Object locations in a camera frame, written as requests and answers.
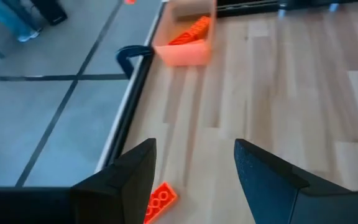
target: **wooden tabletop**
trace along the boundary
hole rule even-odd
[[[254,223],[235,138],[358,190],[358,3],[222,18],[215,35],[207,66],[154,58],[127,138],[157,138],[154,188],[180,197],[157,223]]]

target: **jeans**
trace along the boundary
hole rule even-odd
[[[31,18],[31,15],[23,8],[20,0],[7,0],[13,7],[20,11],[23,16],[30,21],[34,27],[36,27],[35,22]],[[30,36],[33,29],[30,25],[25,23],[11,8],[9,8],[5,3],[0,0],[0,22],[4,23],[13,34],[18,37],[27,37]]]

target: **gray tile floor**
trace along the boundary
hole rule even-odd
[[[81,68],[79,75],[121,74],[115,51],[145,41],[160,1],[118,1],[61,0],[69,19],[24,44],[0,24],[0,50],[7,56],[0,76],[77,75]],[[109,17],[106,35],[85,62]],[[14,186],[23,176],[25,186],[67,186],[93,173],[128,80],[79,81],[59,114],[72,84],[0,82],[0,186]]]

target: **white sneaker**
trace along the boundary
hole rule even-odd
[[[40,35],[39,32],[37,32],[37,31],[31,31],[30,35],[28,35],[28,36],[20,36],[20,37],[18,37],[17,39],[18,39],[18,41],[20,41],[20,42],[27,42],[27,41],[29,41],[30,39],[34,39],[34,38],[38,37],[39,35]]]

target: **plastic bin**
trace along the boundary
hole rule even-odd
[[[168,45],[201,16],[211,18],[205,39],[183,45]],[[205,65],[211,58],[215,21],[215,0],[171,0],[161,16],[152,42],[153,48],[169,66]]]

